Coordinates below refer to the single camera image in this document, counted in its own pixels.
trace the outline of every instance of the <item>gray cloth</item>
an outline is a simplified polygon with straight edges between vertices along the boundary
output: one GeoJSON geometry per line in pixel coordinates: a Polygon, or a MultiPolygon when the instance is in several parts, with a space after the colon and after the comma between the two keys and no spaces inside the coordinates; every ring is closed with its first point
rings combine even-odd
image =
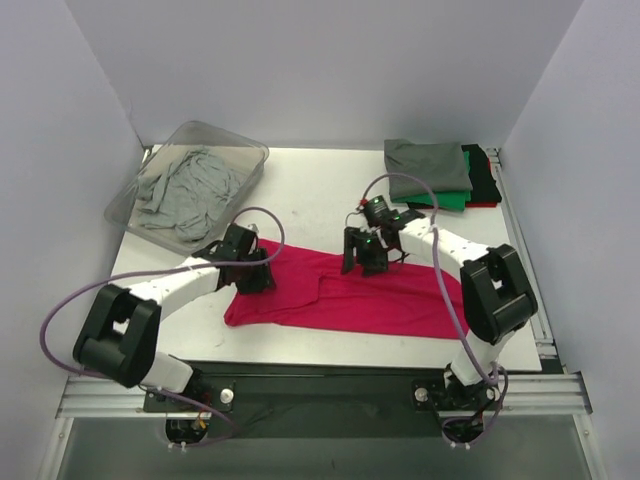
{"type": "Polygon", "coordinates": [[[161,175],[139,177],[138,223],[173,228],[183,241],[204,238],[246,176],[230,170],[206,149],[192,150],[161,175]]]}
{"type": "MultiPolygon", "coordinates": [[[[384,163],[389,173],[406,173],[427,183],[434,192],[470,191],[467,164],[459,143],[416,145],[408,140],[385,140],[384,163]]],[[[408,178],[389,178],[389,196],[423,194],[424,189],[408,178]]]]}

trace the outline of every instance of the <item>red cloth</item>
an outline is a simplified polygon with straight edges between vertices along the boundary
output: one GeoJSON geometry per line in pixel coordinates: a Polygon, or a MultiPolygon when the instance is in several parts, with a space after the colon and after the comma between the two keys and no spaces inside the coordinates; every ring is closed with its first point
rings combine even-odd
{"type": "MultiPolygon", "coordinates": [[[[278,244],[260,240],[269,254],[278,244]]],[[[236,295],[224,315],[229,326],[277,323],[348,332],[458,338],[433,269],[396,265],[362,277],[360,267],[340,274],[342,255],[285,246],[271,263],[276,288],[258,295],[236,295]]],[[[445,283],[465,333],[460,284],[445,283]]]]}

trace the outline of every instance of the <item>screw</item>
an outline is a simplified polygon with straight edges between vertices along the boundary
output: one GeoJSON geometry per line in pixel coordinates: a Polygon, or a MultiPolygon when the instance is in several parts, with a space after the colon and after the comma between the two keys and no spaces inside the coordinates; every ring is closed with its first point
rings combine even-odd
{"type": "Polygon", "coordinates": [[[429,398],[429,392],[427,392],[427,389],[424,387],[417,388],[413,395],[419,402],[426,402],[427,398],[429,398]]]}
{"type": "Polygon", "coordinates": [[[233,402],[233,390],[230,388],[223,388],[220,392],[220,401],[225,405],[229,405],[233,402]]]}

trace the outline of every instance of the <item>clear plastic bin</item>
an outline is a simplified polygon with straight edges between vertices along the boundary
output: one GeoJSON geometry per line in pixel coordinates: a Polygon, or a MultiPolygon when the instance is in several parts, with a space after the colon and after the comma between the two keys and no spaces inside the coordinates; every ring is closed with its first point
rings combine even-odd
{"type": "Polygon", "coordinates": [[[127,231],[182,255],[222,234],[269,156],[261,143],[187,122],[105,210],[127,231]]]}

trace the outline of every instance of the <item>white table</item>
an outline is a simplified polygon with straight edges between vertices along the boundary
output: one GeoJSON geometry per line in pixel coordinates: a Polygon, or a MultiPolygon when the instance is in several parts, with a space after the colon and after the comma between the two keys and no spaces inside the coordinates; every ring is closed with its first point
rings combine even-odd
{"type": "MultiPolygon", "coordinates": [[[[286,229],[287,243],[342,253],[345,215],[365,187],[385,172],[381,151],[274,148],[264,176],[245,205],[273,211],[286,229]]],[[[383,180],[370,195],[388,192],[383,180]]],[[[487,245],[509,243],[501,208],[441,212],[442,228],[487,245]]],[[[272,220],[247,213],[240,224],[255,223],[262,238],[277,240],[272,220]]],[[[179,255],[126,233],[113,273],[162,269],[182,262],[179,255]]],[[[136,280],[122,282],[122,285],[136,280]]],[[[227,327],[223,314],[235,295],[228,287],[203,296],[167,318],[158,348],[187,360],[438,368],[460,347],[457,340],[332,332],[279,325],[227,327]]],[[[531,327],[521,329],[505,347],[500,362],[508,370],[538,371],[540,360],[531,327]]]]}

